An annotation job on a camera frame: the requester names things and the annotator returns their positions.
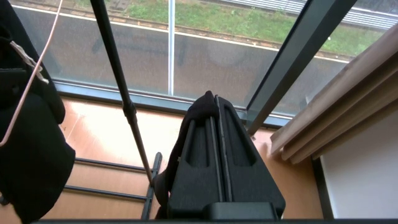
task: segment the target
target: grass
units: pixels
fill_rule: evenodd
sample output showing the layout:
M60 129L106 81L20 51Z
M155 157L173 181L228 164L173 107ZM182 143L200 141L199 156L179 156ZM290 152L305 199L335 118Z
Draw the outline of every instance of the grass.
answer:
M126 16L154 22L168 23L169 5L164 0L133 0L124 12ZM283 43L296 18L282 11L265 12L259 9L240 9L219 4L195 1L175 3L175 24L213 32L241 35ZM360 27L338 26L321 50L357 56L382 32Z

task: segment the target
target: white drawstring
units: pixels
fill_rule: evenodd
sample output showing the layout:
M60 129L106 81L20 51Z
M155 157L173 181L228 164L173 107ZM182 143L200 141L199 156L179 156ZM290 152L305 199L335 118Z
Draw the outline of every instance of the white drawstring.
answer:
M16 120L17 120L17 118L18 118L19 112L21 111L22 105L24 104L26 95L27 95L27 93L28 93L28 91L29 91L29 89L30 89L30 86L32 85L32 82L33 82L34 77L35 77L36 75L39 77L39 75L38 75L38 73L39 73L40 76L41 76L41 78L43 78L42 74L39 72L39 71L41 71L41 69L42 69L42 67L40 66L40 64L41 64L42 61L43 61L44 54L46 53L46 51L47 51L47 49L48 49L48 47L49 47L49 45L50 45L52 36L53 36L53 34L54 34L55 26L57 25L58 17L59 17L59 15L60 15L60 11L61 11L62 1L63 1L63 0L60 0L60 5L58 6L58 11L57 11L57 14L55 15L55 19L54 19L54 23L53 23L52 28L51 28L51 32L50 32L50 35L49 35L49 39L47 40L47 43L45 44L44 49L43 49L43 52L42 52L42 54L40 55L40 57L39 57L37 63L36 63L33 59L31 59L31 58L25 53L25 51L24 51L24 49L22 49L22 47L18 46L17 44L14 44L14 45L13 45L12 42L11 42L11 46L12 46L14 49L17 49L18 54L24 59L24 61L26 62L26 64L28 64L28 65L30 65L30 66L31 66L31 65L34 65L34 69L33 69L32 75L31 75L30 78L29 78L29 81L28 81L27 84L26 84L26 88L25 88L25 90L24 90L24 92L23 92L23 94L22 94L22 96L21 96L21 98L20 98L20 100L19 100L19 102L18 102L17 108L15 109L15 112L14 112L14 114L12 115L10 124L9 124L9 126L8 126L8 128L7 128L7 131L6 131L6 133L5 133L5 135L4 135L3 139L2 139L2 141L0 142L0 147L3 146L3 145L5 145L5 144L7 143L8 138L9 138L10 135L11 135L11 131L12 131L12 129L13 129L14 125L15 125L15 122L16 122Z
M33 60L31 57L29 57L29 55L25 52L25 50L20 45L17 45L17 43L15 43L14 41L11 41L10 45L19 54L19 56L21 56L21 58L27 65L29 65L33 69L35 68L37 63L35 62L35 60ZM46 78L44 78L43 75L40 73L42 70L43 70L43 68L39 65L39 69L36 72L36 76L39 80L45 82L46 84L49 84L49 81Z

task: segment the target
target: clothes rack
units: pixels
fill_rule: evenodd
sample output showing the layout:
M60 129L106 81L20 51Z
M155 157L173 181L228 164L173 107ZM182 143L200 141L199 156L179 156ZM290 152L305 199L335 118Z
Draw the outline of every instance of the clothes rack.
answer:
M146 196L141 195L131 195L124 194L119 192L111 192L106 190L98 190L98 189L89 189L84 187L70 186L66 185L64 187L65 190L72 190L75 192L83 192L83 193L91 193L91 194L100 194L100 195L108 195L112 197L122 197L133 200L143 200L144 208L142 210L141 219L148 220L150 214L150 208L152 205L152 200L154 198L154 188L152 184L152 179L159 173L160 163L162 162L162 154L158 152L155 156L155 161L152 169L149 167L147 156L145 153L144 145L142 143L141 134L139 132L137 116L136 116L136 108L133 102L130 99L130 95L127 89L126 80L123 75L123 70L121 66L121 62L118 55L118 50L116 48L116 44L114 41L113 33L111 30L111 23L109 21L108 13L106 11L106 6L103 0L91 0L91 5L93 7L93 11L96 17L96 21L99 27L99 31L101 32L101 36L104 42L104 46L106 52L109 57L109 61L112 67L112 71L114 73L116 83L118 84L118 88L121 94L122 102L123 102L123 112L127 121L131 127L131 131L134 136L134 140L136 142L141 161L144 167L137 166L129 166L124 164L116 164L111 162L103 162L96 161L91 159L83 159L76 158L75 163L93 165L93 166L101 166L108 167L113 169L124 169L131 172L145 172L149 181L149 186L147 190ZM0 204L7 205L9 202L4 197L0 197Z

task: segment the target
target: pink cable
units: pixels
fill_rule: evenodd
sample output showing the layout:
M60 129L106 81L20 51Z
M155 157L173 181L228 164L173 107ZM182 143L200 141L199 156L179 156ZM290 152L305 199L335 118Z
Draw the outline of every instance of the pink cable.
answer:
M55 15L55 19L54 19L54 23L52 25L52 29L51 29L51 32L50 32L50 35L49 35L49 39L47 40L47 43L45 44L43 52L40 55L39 60L37 61L37 64L36 64L35 68L33 69L32 75L30 76L29 81L28 81L28 83L26 85L26 88L24 90L24 93L22 94L22 96L21 96L21 98L19 100L19 103L18 103L18 106L17 106L17 108L15 110L15 113L14 113L14 115L12 115L12 119L11 119L11 122L10 122L8 128L7 128L6 134L4 135L2 141L0 142L0 147L5 145L7 143L7 141L8 141L8 138L9 138L9 136L11 134L11 131L12 131L12 129L13 129L14 125L15 125L15 122L16 122L16 120L18 118L19 112L21 111L22 105L25 102L26 95L27 95L27 93L28 93L28 91L30 89L30 86L32 85L33 79L36 76L36 72L38 71L38 69L40 67L40 64L43 61L44 54L46 53L46 51L47 51L47 49L48 49L48 47L50 45L54 30L55 30L55 26L57 25L58 17L60 15L62 1L63 0L60 0L60 5L58 6L57 15Z

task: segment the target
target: metal guardrail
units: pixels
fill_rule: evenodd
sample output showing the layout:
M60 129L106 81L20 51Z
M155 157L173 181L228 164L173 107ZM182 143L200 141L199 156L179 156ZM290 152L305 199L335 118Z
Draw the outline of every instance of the metal guardrail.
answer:
M234 4L258 7L262 9L281 10L284 12L299 14L305 1L298 0L222 0ZM343 21L346 24L372 27L377 29L389 29L398 22L398 15L384 12L370 11L353 7Z

